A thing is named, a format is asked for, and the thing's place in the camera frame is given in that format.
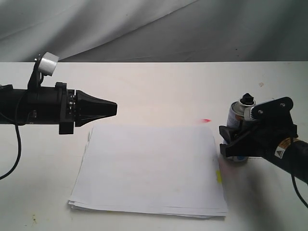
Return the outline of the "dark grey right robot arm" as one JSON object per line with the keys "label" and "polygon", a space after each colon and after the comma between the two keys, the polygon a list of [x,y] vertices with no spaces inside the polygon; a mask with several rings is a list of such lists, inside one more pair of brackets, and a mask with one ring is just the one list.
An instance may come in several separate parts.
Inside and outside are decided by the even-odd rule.
{"label": "dark grey right robot arm", "polygon": [[246,129],[219,126],[227,142],[223,157],[262,157],[299,180],[308,182],[308,143],[298,139],[295,124],[254,123]]}

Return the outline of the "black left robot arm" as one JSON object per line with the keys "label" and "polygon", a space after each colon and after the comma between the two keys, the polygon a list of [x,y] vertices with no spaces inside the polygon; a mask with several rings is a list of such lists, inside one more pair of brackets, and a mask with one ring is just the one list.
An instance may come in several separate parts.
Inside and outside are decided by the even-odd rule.
{"label": "black left robot arm", "polygon": [[115,116],[115,102],[90,96],[80,90],[69,90],[65,83],[35,90],[0,88],[1,124],[58,125],[59,134],[73,134],[75,127]]}

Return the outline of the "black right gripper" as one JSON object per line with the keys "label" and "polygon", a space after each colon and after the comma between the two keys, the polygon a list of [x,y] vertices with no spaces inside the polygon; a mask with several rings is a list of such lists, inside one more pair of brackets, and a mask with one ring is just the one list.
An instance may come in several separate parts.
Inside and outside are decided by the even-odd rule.
{"label": "black right gripper", "polygon": [[220,153],[229,160],[262,157],[266,160],[298,160],[297,125],[255,122],[238,136],[238,128],[219,126],[224,139]]}

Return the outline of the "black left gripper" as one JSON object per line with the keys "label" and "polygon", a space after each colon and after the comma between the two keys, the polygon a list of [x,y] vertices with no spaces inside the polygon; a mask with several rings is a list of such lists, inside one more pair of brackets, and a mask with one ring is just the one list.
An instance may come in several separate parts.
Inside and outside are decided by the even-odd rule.
{"label": "black left gripper", "polygon": [[54,87],[43,87],[39,82],[30,81],[25,103],[26,124],[58,125],[60,135],[71,135],[74,126],[81,127],[117,114],[117,103],[90,96],[81,90],[75,93],[63,82],[56,82]]}

